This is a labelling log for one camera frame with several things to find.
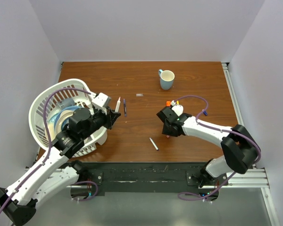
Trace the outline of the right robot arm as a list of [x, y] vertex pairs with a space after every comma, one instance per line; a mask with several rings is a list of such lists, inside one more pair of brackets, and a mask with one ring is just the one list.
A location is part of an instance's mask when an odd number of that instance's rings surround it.
[[183, 112], [182, 105], [166, 106], [157, 113], [163, 122], [162, 133], [167, 136], [192, 136], [220, 147], [223, 155], [209, 160], [192, 178], [200, 186], [211, 185], [228, 172], [245, 174], [261, 158], [261, 150], [247, 129], [220, 126], [199, 120]]

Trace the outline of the purple pen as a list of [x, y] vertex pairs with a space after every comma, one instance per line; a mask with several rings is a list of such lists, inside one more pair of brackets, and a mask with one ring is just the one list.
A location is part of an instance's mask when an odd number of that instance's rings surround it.
[[127, 117], [127, 109], [126, 109], [126, 100], [123, 99], [123, 106], [124, 106], [124, 116]]

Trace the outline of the white pink-tip pen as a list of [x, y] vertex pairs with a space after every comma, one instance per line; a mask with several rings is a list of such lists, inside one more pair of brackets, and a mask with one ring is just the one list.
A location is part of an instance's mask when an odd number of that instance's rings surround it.
[[117, 104], [116, 104], [116, 107], [115, 107], [115, 112], [119, 112], [120, 104], [121, 104], [121, 97], [119, 97], [118, 100], [117, 100]]

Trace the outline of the white purple-tip pen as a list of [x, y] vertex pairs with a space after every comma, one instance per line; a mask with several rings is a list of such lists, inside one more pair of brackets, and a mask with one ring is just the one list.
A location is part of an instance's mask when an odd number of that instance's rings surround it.
[[156, 143], [154, 142], [154, 140], [152, 138], [149, 138], [150, 142], [152, 143], [152, 145], [154, 146], [155, 150], [158, 151], [159, 148], [158, 146], [156, 145]]

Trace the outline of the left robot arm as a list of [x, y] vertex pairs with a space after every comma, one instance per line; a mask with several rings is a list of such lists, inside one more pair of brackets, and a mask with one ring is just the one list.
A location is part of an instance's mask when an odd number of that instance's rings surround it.
[[68, 166], [57, 179], [50, 176], [84, 147], [87, 137], [102, 127], [111, 129], [120, 115], [109, 107], [105, 112], [97, 110], [95, 114], [87, 108], [76, 109], [43, 157], [13, 184], [0, 187], [0, 212], [4, 212], [14, 225], [23, 226], [59, 189], [75, 183], [85, 184], [88, 173], [76, 163]]

